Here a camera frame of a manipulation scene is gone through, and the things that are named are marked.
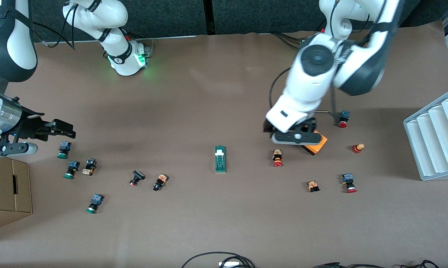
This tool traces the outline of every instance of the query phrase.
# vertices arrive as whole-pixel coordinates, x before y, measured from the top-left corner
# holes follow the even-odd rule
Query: cable
[[[0,94],[0,99],[3,100],[4,102],[8,102],[10,105],[13,105],[13,106],[19,108],[23,112],[28,112],[29,114],[33,114],[33,115],[40,115],[40,116],[44,115],[44,113],[42,113],[42,112],[34,112],[31,109],[27,109],[27,108],[23,107],[22,105],[19,105],[18,103],[13,102],[12,100],[9,100],[8,98],[4,97],[2,94]]]
[[[421,264],[416,264],[416,265],[413,265],[413,266],[408,266],[408,265],[397,265],[397,266],[399,266],[400,268],[428,268],[426,266],[426,264],[431,264],[435,268],[439,268],[435,263],[433,263],[432,261],[429,261],[427,259],[425,259]]]
[[[384,268],[384,267],[372,265],[372,264],[355,264],[355,265],[351,266],[350,268],[356,268],[356,267]]]
[[[273,86],[275,85],[275,83],[277,82],[277,80],[284,74],[287,73],[290,70],[291,67],[286,68],[285,70],[283,70],[281,73],[279,73],[279,75],[277,75],[277,77],[273,80],[272,85],[270,85],[270,90],[269,90],[269,106],[270,108],[272,108],[273,104],[272,104],[272,91],[273,91]]]
[[[326,22],[326,19],[324,19],[323,21],[321,21],[321,24],[318,25],[318,27],[316,28],[316,30],[314,32],[318,32],[318,29]]]
[[[332,19],[333,19],[333,12],[335,12],[336,5],[338,5],[339,0],[335,0],[335,4],[333,5],[332,13],[330,14],[330,32],[332,33],[332,37],[335,37],[333,34],[333,26],[332,26]]]
[[[77,11],[77,7],[78,5],[75,5],[74,7],[74,14],[72,15],[72,46],[75,47],[75,42],[74,42],[74,24],[75,24],[75,13]]]
[[[153,53],[154,51],[154,39],[153,37],[151,37],[151,49],[150,49],[150,54],[148,55],[148,58],[151,58],[151,53]]]
[[[281,33],[281,32],[271,31],[270,33],[273,34],[273,35],[278,34],[278,35],[280,35],[283,38],[289,39],[291,41],[295,41],[297,43],[301,43],[303,40],[305,40],[305,38],[295,38],[295,37],[292,37],[290,35],[286,35],[286,34]]]
[[[374,21],[374,24],[373,24],[372,28],[373,28],[376,24],[378,24],[378,21],[379,21],[379,19],[381,18],[381,15],[383,14],[383,10],[384,10],[384,8],[386,7],[386,1],[387,1],[387,0],[384,0],[383,5],[381,6],[381,10],[380,10],[380,12],[379,12],[379,14],[378,14],[377,19]],[[365,35],[365,37],[363,37],[363,39],[361,39],[361,41],[359,41],[359,42],[357,42],[357,43],[355,43],[355,44],[357,44],[358,46],[364,46],[364,45],[369,41],[371,35],[372,35],[372,34],[368,33],[367,35]]]
[[[246,257],[244,257],[244,256],[241,256],[241,255],[238,255],[238,254],[236,254],[236,253],[232,253],[232,252],[224,252],[224,251],[212,251],[212,252],[206,252],[206,253],[201,253],[201,254],[192,256],[191,258],[188,259],[188,261],[186,261],[186,262],[183,264],[183,266],[181,266],[181,268],[184,268],[184,267],[186,266],[186,264],[188,264],[190,261],[192,261],[192,260],[195,259],[195,258],[198,258],[198,257],[200,257],[200,256],[205,256],[205,255],[211,255],[211,254],[226,254],[226,255],[232,255],[231,257],[226,258],[226,259],[221,263],[220,268],[222,268],[222,267],[225,265],[226,260],[234,259],[234,258],[237,259],[237,260],[239,260],[240,262],[243,263],[242,265],[238,265],[238,266],[236,266],[236,268],[237,268],[237,267],[242,267],[242,268],[255,268],[254,263],[253,263],[251,260],[249,260],[248,258],[246,258]]]
[[[231,256],[229,258],[226,258],[224,261],[222,261],[221,266],[219,266],[219,268],[223,268],[224,265],[232,259],[236,259],[236,260],[240,261],[244,267],[255,268],[255,264],[251,260],[249,260],[248,258],[246,258],[244,256]]]
[[[43,25],[43,24],[41,24],[41,23],[39,23],[39,22],[33,22],[33,24],[34,25],[37,25],[37,26],[40,26],[40,27],[42,27],[42,28],[45,28],[45,29],[48,29],[49,31],[51,31],[51,32],[53,32],[54,34],[56,34],[56,35],[58,35],[61,39],[64,39],[64,41],[73,49],[73,50],[75,50],[75,47],[62,35],[62,34],[60,34],[59,32],[57,32],[56,30],[54,30],[54,29],[52,29],[51,27],[48,27],[48,26],[45,26],[45,25]],[[39,39],[41,40],[41,42],[42,43],[44,43],[47,47],[50,47],[50,48],[54,48],[54,47],[56,47],[57,46],[57,44],[58,44],[58,42],[60,42],[60,41],[58,41],[57,43],[55,43],[53,46],[50,46],[49,44],[47,44],[45,41],[44,41],[44,39],[39,35],[39,33],[38,32],[36,32],[34,29],[32,30],[32,32],[35,34],[35,35],[37,35],[37,37],[39,37]]]
[[[64,23],[62,24],[62,30],[60,31],[61,35],[64,34],[65,25],[67,24],[67,19],[69,17],[70,12],[72,11],[72,9],[74,9],[73,6],[71,8],[69,8],[69,11],[67,12],[67,15],[65,16]],[[52,46],[48,46],[48,47],[50,47],[50,48],[56,47],[60,43],[61,39],[64,39],[66,42],[68,42],[67,39],[65,39],[65,37],[61,36],[61,37],[59,37],[59,40],[57,40],[55,42],[55,44],[53,44]]]
[[[361,27],[361,29],[360,29],[358,32],[353,32],[353,33],[354,33],[354,34],[358,34],[358,33],[360,33],[361,31],[363,31],[363,29],[365,29],[365,27],[367,26],[369,20],[370,20],[370,15],[368,14],[368,18],[367,18],[367,20],[365,21],[365,24],[363,24],[363,27]]]
[[[129,34],[129,35],[131,35],[131,36],[133,36],[135,38],[144,39],[144,37],[141,36],[141,35],[138,35],[138,34],[135,34],[135,33],[132,33],[132,32],[127,32],[127,31],[124,31],[124,32],[126,32],[127,34]]]
[[[298,47],[294,46],[293,44],[290,44],[288,41],[286,41],[284,38],[282,38],[280,35],[275,34],[275,33],[270,33],[273,36],[277,37],[280,41],[284,42],[284,44],[286,44],[287,46],[293,48],[293,49],[298,49]]]

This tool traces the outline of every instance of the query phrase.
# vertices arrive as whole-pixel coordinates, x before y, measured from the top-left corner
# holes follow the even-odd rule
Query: electrical component
[[[133,172],[133,176],[134,176],[133,179],[130,181],[130,185],[132,187],[135,187],[136,185],[138,185],[139,181],[144,180],[144,178],[146,178],[146,176],[143,173],[141,173],[141,171],[137,170]]]
[[[83,175],[91,176],[91,175],[93,175],[95,168],[97,168],[97,160],[95,158],[89,158],[86,163],[87,163],[87,165],[81,171],[81,173]]]
[[[104,198],[105,197],[103,195],[93,195],[92,199],[90,200],[91,204],[87,208],[87,212],[90,214],[95,214],[98,206],[102,204]]]
[[[338,122],[338,127],[345,128],[348,124],[348,120],[350,120],[350,112],[343,110],[340,112],[340,122]]]
[[[59,145],[59,154],[57,158],[67,159],[69,158],[69,151],[72,144],[70,142],[61,142]]]
[[[164,187],[166,182],[168,181],[168,176],[161,173],[156,180],[156,183],[153,185],[153,191],[159,191]]]
[[[228,261],[228,262],[224,263],[224,265],[223,265],[223,262],[221,261],[221,262],[219,262],[219,267],[222,267],[222,268],[234,268],[236,266],[239,266],[240,264],[241,263],[238,262],[238,261]]]
[[[308,182],[307,187],[310,192],[318,192],[320,190],[316,181]]]
[[[67,169],[67,172],[64,175],[64,178],[69,179],[69,180],[73,179],[75,172],[78,170],[79,166],[80,166],[80,162],[70,161],[69,167]]]
[[[275,149],[273,151],[272,160],[273,160],[273,166],[275,166],[276,168],[280,168],[281,166],[283,166],[283,164],[282,164],[282,150]]]
[[[346,191],[348,193],[355,193],[357,191],[353,184],[353,175],[351,173],[345,173],[342,175],[343,184],[346,185]]]
[[[225,173],[225,147],[222,145],[216,146],[214,150],[216,173]]]
[[[359,154],[359,153],[361,153],[361,151],[363,151],[364,148],[365,148],[364,144],[357,144],[357,145],[353,146],[351,148],[351,150],[353,151],[353,153]]]

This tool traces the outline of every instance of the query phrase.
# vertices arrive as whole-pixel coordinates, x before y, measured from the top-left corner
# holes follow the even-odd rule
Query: black wall panel
[[[169,37],[206,34],[205,15],[202,0],[121,0],[128,10],[128,23],[125,30],[144,37]],[[64,17],[64,0],[32,0],[33,20],[60,31]],[[47,41],[56,41],[56,35],[37,28]],[[68,39],[71,27],[65,27]],[[92,38],[74,30],[75,40]]]
[[[406,0],[401,22],[419,1]],[[314,31],[325,19],[318,0],[213,0],[212,5],[216,34]]]
[[[121,1],[129,15],[124,29],[138,35],[170,37],[207,33],[203,0]],[[64,21],[63,3],[64,0],[32,0],[33,19],[59,31]],[[324,20],[318,0],[212,0],[212,5],[216,34],[313,31]],[[406,0],[400,23],[407,27],[433,22],[447,9],[448,0]],[[355,22],[355,29],[363,24]],[[57,40],[47,30],[37,30],[47,41]],[[69,25],[64,35],[70,38]],[[76,41],[92,39],[79,29],[74,36]]]
[[[446,11],[448,11],[448,0],[421,0],[401,26],[419,26],[434,22],[442,19]]]

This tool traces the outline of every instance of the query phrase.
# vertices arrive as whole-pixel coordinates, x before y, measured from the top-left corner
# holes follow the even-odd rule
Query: white rack
[[[448,93],[404,120],[421,179],[448,180]]]

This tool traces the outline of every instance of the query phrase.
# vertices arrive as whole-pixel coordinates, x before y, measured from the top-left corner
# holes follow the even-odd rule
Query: brown table surface
[[[311,33],[299,33],[306,36]],[[431,259],[448,268],[448,181],[419,178],[403,120],[448,91],[440,22],[401,29],[371,93],[337,93],[346,129],[318,115],[328,137],[310,156],[262,133],[268,88],[295,52],[271,35],[158,39],[150,67],[120,77],[97,43],[37,45],[39,66],[6,92],[44,119],[74,125],[69,160],[98,159],[92,177],[62,178],[63,137],[37,142],[30,163],[33,215],[0,228],[0,267],[180,267],[232,251],[262,268],[339,261],[385,267]],[[285,83],[275,88],[276,100]],[[329,108],[328,96],[321,105]],[[354,154],[349,146],[364,143]],[[214,173],[214,146],[227,173]],[[283,150],[274,168],[273,149]],[[132,171],[146,180],[130,187]],[[357,193],[345,193],[342,173]],[[160,173],[166,187],[154,192]],[[309,193],[316,180],[320,192]],[[94,193],[105,196],[86,213]],[[224,256],[189,267],[217,267]]]

